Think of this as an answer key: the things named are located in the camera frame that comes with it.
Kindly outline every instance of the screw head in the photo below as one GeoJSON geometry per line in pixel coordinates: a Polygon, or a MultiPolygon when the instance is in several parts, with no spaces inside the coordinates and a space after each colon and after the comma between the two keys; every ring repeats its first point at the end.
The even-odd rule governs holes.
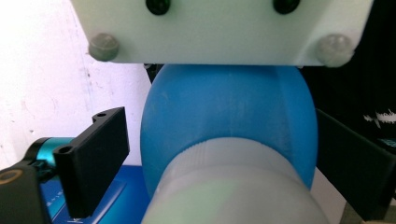
{"type": "Polygon", "coordinates": [[[88,47],[90,55],[100,62],[108,62],[119,54],[119,42],[108,34],[99,34],[91,39],[88,47]]]}
{"type": "Polygon", "coordinates": [[[300,0],[273,0],[275,11],[282,15],[293,12],[299,4],[300,0]]]}
{"type": "Polygon", "coordinates": [[[352,59],[354,46],[346,35],[326,35],[317,43],[315,53],[327,67],[340,67],[352,59]]]}
{"type": "Polygon", "coordinates": [[[171,6],[171,0],[146,0],[148,10],[157,16],[164,15],[171,6]]]}

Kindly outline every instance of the blue base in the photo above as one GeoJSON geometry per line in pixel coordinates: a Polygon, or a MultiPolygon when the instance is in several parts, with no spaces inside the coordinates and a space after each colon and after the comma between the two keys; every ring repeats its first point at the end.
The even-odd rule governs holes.
{"type": "Polygon", "coordinates": [[[141,223],[149,205],[149,195],[141,166],[121,166],[103,200],[92,217],[68,217],[60,181],[52,179],[43,184],[42,191],[53,223],[141,223]]]}

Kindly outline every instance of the blue metal part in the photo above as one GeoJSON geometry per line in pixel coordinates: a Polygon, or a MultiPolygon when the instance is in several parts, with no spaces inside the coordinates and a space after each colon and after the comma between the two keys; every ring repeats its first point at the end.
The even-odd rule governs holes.
{"type": "Polygon", "coordinates": [[[71,137],[53,137],[47,140],[38,151],[37,160],[47,161],[52,167],[56,167],[55,159],[53,159],[52,151],[60,146],[69,144],[73,138],[71,137]]]}
{"type": "Polygon", "coordinates": [[[88,218],[68,217],[59,179],[54,178],[41,188],[53,223],[138,224],[149,205],[141,166],[121,166],[103,200],[88,218]]]}

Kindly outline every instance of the black plastic piece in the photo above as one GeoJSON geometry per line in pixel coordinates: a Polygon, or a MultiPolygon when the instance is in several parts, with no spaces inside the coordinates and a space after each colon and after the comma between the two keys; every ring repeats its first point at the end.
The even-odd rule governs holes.
{"type": "Polygon", "coordinates": [[[145,68],[148,73],[148,79],[151,83],[154,81],[154,78],[160,72],[162,67],[163,64],[161,63],[145,63],[145,68]]]}
{"type": "Polygon", "coordinates": [[[293,12],[299,4],[300,0],[273,0],[275,11],[282,15],[293,12]]]}
{"type": "Polygon", "coordinates": [[[319,170],[362,219],[383,219],[396,189],[395,154],[317,112],[319,170]]]}
{"type": "Polygon", "coordinates": [[[168,12],[171,0],[146,0],[146,6],[152,14],[161,16],[168,12]]]}
{"type": "Polygon", "coordinates": [[[51,223],[36,170],[14,165],[0,172],[0,223],[51,223]]]}
{"type": "Polygon", "coordinates": [[[46,183],[56,176],[55,167],[52,167],[45,160],[37,160],[31,164],[35,167],[36,175],[40,183],[46,183]]]}
{"type": "Polygon", "coordinates": [[[91,127],[53,152],[71,217],[92,215],[129,154],[123,107],[92,119],[91,127]]]}

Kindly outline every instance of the black screw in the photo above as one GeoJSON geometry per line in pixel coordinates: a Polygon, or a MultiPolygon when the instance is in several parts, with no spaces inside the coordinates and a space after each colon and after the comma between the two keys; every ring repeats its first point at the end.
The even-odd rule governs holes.
{"type": "Polygon", "coordinates": [[[300,4],[300,0],[274,0],[273,4],[277,13],[285,15],[294,11],[300,4]]]}
{"type": "Polygon", "coordinates": [[[146,0],[148,10],[157,16],[164,15],[171,6],[171,0],[146,0]]]}

